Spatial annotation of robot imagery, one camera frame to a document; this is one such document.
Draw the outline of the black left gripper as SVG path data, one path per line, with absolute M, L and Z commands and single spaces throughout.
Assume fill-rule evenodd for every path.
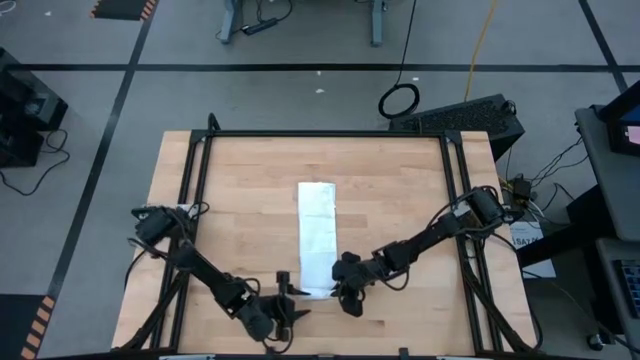
M 277 294 L 269 296 L 260 296 L 255 290 L 246 285 L 245 288 L 247 289 L 247 291 L 241 296 L 241 299 L 244 301 L 244 303 L 239 310 L 239 320 L 242 322 L 246 332 L 248 333 L 246 328 L 246 321 L 248 319 L 249 308 L 254 301 L 257 301 L 260 303 L 263 311 L 274 322 L 274 330 L 272 333 L 275 333 L 275 339 L 277 341 L 287 341 L 288 336 L 285 335 L 285 329 L 290 328 L 291 324 L 294 324 L 297 320 L 307 315 L 309 313 L 309 310 L 305 309 L 289 312 L 290 299 L 286 296 L 286 294 L 295 296 L 310 296 L 310 293 L 291 285 L 289 283 L 289 273 L 285 271 L 279 271 L 276 273 L 276 283 L 278 285 Z

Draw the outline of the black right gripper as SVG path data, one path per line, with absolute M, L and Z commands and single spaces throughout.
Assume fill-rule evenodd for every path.
M 344 252 L 341 259 L 332 266 L 332 279 L 336 282 L 331 288 L 330 296 L 338 299 L 342 310 L 354 317 L 363 315 L 363 302 L 366 298 L 365 288 L 373 285 L 360 265 L 361 257 L 351 252 Z

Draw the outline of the white cloth napkin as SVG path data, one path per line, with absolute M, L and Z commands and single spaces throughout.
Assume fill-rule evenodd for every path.
M 336 185 L 298 184 L 300 287 L 314 300 L 329 299 L 337 261 Z

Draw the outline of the black power adapter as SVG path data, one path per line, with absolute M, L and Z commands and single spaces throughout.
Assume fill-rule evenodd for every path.
M 531 199 L 531 182 L 522 175 L 511 180 L 512 195 L 516 201 L 528 202 Z

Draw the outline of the black computer tower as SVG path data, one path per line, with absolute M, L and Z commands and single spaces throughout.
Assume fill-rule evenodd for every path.
M 486 132 L 495 161 L 508 152 L 525 133 L 517 118 L 515 103 L 507 100 L 502 94 L 397 118 L 390 121 L 389 129 Z

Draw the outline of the grey-blue desk leg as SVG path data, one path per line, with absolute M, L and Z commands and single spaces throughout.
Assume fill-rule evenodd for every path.
M 224 0 L 225 12 L 222 25 L 217 34 L 218 40 L 227 45 L 242 26 L 244 0 Z
M 383 43 L 383 0 L 371 0 L 371 46 L 379 47 Z

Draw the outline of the grey side desk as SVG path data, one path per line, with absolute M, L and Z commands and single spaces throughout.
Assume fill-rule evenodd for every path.
M 640 157 L 610 149 L 606 125 L 594 109 L 578 109 L 575 117 L 617 237 L 640 241 Z
M 640 260 L 640 243 L 598 239 L 596 248 L 624 334 L 629 342 L 640 347 L 640 319 L 631 316 L 613 265 L 614 260 Z

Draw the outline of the black power strip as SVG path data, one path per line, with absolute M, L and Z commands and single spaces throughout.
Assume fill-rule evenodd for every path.
M 268 20 L 263 20 L 260 21 L 257 24 L 254 25 L 245 25 L 241 28 L 241 31 L 247 35 L 247 36 L 251 36 L 254 34 L 257 34 L 259 32 L 262 32 L 264 30 L 267 30 L 269 28 L 272 28 L 274 26 L 276 26 L 279 23 L 279 19 L 278 18 L 270 18 Z

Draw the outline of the black orange-striped floor plate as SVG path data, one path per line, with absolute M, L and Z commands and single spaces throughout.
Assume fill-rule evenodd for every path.
M 0 294 L 0 360 L 35 360 L 56 300 L 47 295 Z
M 90 12 L 91 18 L 109 20 L 145 21 L 157 0 L 98 0 Z

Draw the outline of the black keyboard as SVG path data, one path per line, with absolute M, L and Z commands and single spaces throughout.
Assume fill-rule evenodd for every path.
M 629 312 L 640 319 L 640 260 L 614 260 L 613 265 Z

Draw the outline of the black monitor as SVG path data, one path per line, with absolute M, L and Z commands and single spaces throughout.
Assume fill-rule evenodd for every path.
M 640 80 L 597 111 L 613 152 L 640 157 Z

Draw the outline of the black equipment stack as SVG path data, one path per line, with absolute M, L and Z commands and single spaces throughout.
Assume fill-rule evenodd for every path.
M 0 47 L 0 168 L 32 167 L 44 143 L 41 132 L 58 130 L 68 104 Z

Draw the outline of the black metal table frame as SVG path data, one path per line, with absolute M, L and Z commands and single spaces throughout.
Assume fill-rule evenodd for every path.
M 498 180 L 481 133 L 385 131 L 169 131 L 145 207 L 200 214 L 191 236 L 216 268 L 256 278 L 262 296 L 278 292 L 276 273 L 300 287 L 298 184 L 336 185 L 337 260 L 371 252 L 425 229 L 456 197 Z M 338 299 L 293 296 L 309 313 L 290 342 L 254 341 L 210 290 L 190 277 L 143 344 L 142 327 L 177 269 L 139 246 L 114 336 L 113 355 L 129 360 L 528 360 L 534 328 L 509 222 L 479 239 L 457 236 L 422 253 L 408 276 L 365 288 L 363 315 Z

